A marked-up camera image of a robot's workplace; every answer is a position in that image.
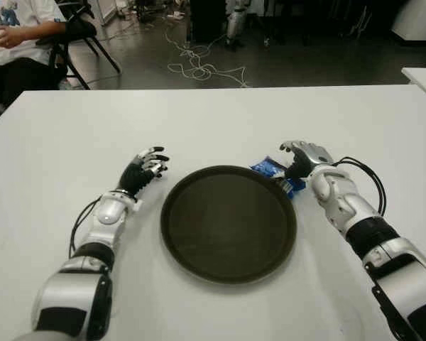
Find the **tangled cable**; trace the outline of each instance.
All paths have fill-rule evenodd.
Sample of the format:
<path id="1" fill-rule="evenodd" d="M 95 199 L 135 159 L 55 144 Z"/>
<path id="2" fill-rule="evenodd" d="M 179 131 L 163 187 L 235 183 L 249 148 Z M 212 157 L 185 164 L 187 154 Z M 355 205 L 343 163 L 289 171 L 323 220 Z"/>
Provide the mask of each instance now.
<path id="1" fill-rule="evenodd" d="M 76 252 L 76 246 L 75 246 L 75 237 L 76 232 L 79 226 L 84 222 L 84 220 L 87 219 L 90 213 L 92 213 L 92 210 L 96 206 L 96 204 L 101 200 L 101 197 L 98 197 L 96 200 L 93 200 L 90 204 L 85 206 L 85 208 L 82 210 L 82 212 L 79 214 L 79 216 L 76 219 L 76 222 L 74 223 L 74 226 L 71 230 L 71 237 L 70 237 L 70 247 L 68 250 L 68 257 L 71 258 L 72 252 Z"/>
<path id="2" fill-rule="evenodd" d="M 378 192 L 378 212 L 383 217 L 386 211 L 386 192 L 385 192 L 385 188 L 383 187 L 382 181 L 377 176 L 376 172 L 374 172 L 370 167 L 368 167 L 361 161 L 356 160 L 355 158 L 351 158 L 350 156 L 345 156 L 341 160 L 337 161 L 336 163 L 333 163 L 332 165 L 338 166 L 343 164 L 353 165 L 360 168 L 376 184 L 377 192 Z"/>
<path id="3" fill-rule="evenodd" d="M 210 48 L 213 46 L 213 44 L 221 40 L 224 36 L 225 35 L 222 35 L 216 38 L 209 45 L 197 45 L 197 46 L 193 46 L 192 48 L 183 48 L 180 45 L 178 45 L 177 42 L 171 40 L 168 37 L 168 30 L 166 30 L 165 32 L 166 41 L 173 44 L 180 51 L 180 57 L 188 58 L 191 65 L 191 68 L 185 69 L 182 63 L 171 63 L 168 65 L 169 71 L 174 73 L 181 73 L 184 78 L 187 78 L 190 80 L 199 80 L 199 81 L 209 80 L 213 75 L 216 75 L 220 77 L 230 78 L 234 80 L 235 82 L 239 83 L 240 87 L 250 87 L 249 85 L 246 84 L 246 81 L 244 79 L 246 66 L 241 66 L 241 67 L 237 67 L 235 69 L 230 69 L 230 70 L 218 70 L 212 64 L 209 64 L 209 63 L 202 64 L 202 58 L 207 57 L 210 54 Z M 241 71 L 240 78 L 237 78 L 231 75 L 231 73 L 239 72 L 239 71 Z"/>

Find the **robot forearm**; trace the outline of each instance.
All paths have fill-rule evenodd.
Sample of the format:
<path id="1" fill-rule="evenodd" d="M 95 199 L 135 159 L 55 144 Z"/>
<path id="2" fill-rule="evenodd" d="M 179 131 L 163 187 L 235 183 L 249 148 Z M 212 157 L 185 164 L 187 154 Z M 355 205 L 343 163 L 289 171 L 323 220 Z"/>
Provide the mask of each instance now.
<path id="1" fill-rule="evenodd" d="M 38 293 L 32 312 L 35 332 L 18 340 L 99 340 L 105 335 L 111 310 L 110 274 L 125 220 L 138 209 L 137 192 L 167 169 L 168 158 L 153 154 L 162 150 L 154 147 L 138 154 L 117 189 L 102 195 L 93 227 L 80 247 Z"/>
<path id="2" fill-rule="evenodd" d="M 307 177 L 327 219 L 362 260 L 396 338 L 426 340 L 426 257 L 360 196 L 348 173 L 331 166 L 322 147 L 290 141 L 281 148 L 295 152 L 286 176 Z"/>

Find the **blue snack bag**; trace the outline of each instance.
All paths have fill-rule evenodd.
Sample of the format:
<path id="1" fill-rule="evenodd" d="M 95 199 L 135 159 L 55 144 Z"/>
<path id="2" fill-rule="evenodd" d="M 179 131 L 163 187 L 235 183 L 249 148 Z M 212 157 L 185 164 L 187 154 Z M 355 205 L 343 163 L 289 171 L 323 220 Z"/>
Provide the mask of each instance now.
<path id="1" fill-rule="evenodd" d="M 266 178 L 272 178 L 279 173 L 284 173 L 287 168 L 267 156 L 263 161 L 251 166 L 251 169 Z M 295 192 L 306 188 L 306 183 L 301 179 L 284 179 L 282 177 L 276 178 L 275 181 L 290 199 L 293 198 Z"/>

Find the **robot finger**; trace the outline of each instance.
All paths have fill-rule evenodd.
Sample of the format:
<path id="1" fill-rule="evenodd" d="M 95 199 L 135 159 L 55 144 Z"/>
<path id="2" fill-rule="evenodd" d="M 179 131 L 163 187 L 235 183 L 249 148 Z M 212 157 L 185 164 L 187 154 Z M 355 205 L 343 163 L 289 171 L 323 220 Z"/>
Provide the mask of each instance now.
<path id="1" fill-rule="evenodd" d="M 146 170 L 148 170 L 148 169 L 150 169 L 150 168 L 152 168 L 152 167 L 160 164 L 161 162 L 163 162 L 163 161 L 153 161 L 153 160 L 152 161 L 147 161 L 147 162 L 145 162 L 145 163 L 142 164 L 142 169 L 144 171 L 146 171 Z"/>
<path id="2" fill-rule="evenodd" d="M 150 168 L 150 171 L 153 172 L 153 174 L 155 175 L 155 177 L 160 178 L 162 176 L 162 172 L 166 171 L 168 168 L 167 166 L 164 164 L 164 162 L 161 162 L 159 164 L 154 165 L 152 168 Z"/>
<path id="3" fill-rule="evenodd" d="M 164 147 L 151 147 L 149 149 L 146 149 L 145 151 L 140 152 L 137 157 L 138 158 L 145 158 L 148 154 L 152 154 L 155 152 L 164 151 Z"/>
<path id="4" fill-rule="evenodd" d="M 283 151 L 285 149 L 285 151 L 287 151 L 287 152 L 290 152 L 290 151 L 295 152 L 295 150 L 300 149 L 305 144 L 306 144 L 306 142 L 298 141 L 298 140 L 286 141 L 286 142 L 284 142 L 283 144 L 280 145 L 279 149 L 281 151 Z"/>
<path id="5" fill-rule="evenodd" d="M 147 163 L 150 160 L 160 160 L 160 161 L 169 161 L 169 158 L 160 154 L 149 154 L 143 158 L 143 162 Z"/>

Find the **gray floor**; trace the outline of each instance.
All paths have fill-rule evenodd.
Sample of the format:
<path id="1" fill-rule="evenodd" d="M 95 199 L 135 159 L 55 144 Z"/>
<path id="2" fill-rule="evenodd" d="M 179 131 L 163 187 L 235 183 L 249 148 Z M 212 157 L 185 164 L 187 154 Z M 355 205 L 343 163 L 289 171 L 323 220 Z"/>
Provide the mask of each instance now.
<path id="1" fill-rule="evenodd" d="M 129 27 L 132 21 L 115 18 L 108 26 L 99 27 L 99 37 L 113 36 Z M 103 41 L 104 47 L 120 63 L 123 74 L 91 84 L 92 89 L 191 89 L 238 87 L 226 77 L 213 76 L 200 82 L 171 73 L 168 63 L 189 64 L 186 57 L 165 39 L 165 32 L 180 44 L 185 38 L 185 24 L 169 26 L 157 18 L 151 25 L 138 23 L 119 36 Z M 402 67 L 426 67 L 426 47 L 407 47 L 391 36 L 368 37 L 360 40 L 334 35 L 316 36 L 309 46 L 302 44 L 300 34 L 288 36 L 285 45 L 263 47 L 261 30 L 248 29 L 243 37 L 245 46 L 235 53 L 225 50 L 224 41 L 213 45 L 211 55 L 203 63 L 218 69 L 246 66 L 246 82 L 252 87 L 292 87 L 316 85 L 377 85 L 403 84 L 408 80 L 400 73 Z M 72 57 L 87 81 L 115 76 L 111 65 L 96 58 L 84 43 L 72 47 Z"/>

